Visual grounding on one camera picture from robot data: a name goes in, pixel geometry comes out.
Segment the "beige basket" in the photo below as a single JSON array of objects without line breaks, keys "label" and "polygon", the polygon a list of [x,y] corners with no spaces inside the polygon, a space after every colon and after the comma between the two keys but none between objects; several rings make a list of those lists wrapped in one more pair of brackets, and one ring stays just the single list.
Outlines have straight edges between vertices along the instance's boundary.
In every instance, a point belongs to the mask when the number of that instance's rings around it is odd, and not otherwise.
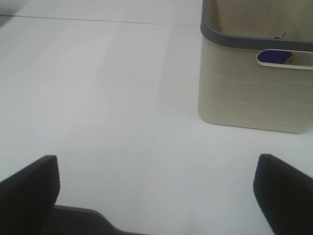
[{"label": "beige basket", "polygon": [[[313,125],[313,42],[305,41],[313,39],[312,12],[313,1],[204,0],[201,118],[214,124],[306,132]],[[256,24],[262,17],[267,24]],[[304,20],[310,32],[303,25],[297,28]],[[282,32],[283,39],[274,39]],[[292,61],[261,62],[258,54],[266,49],[291,51]]]}]

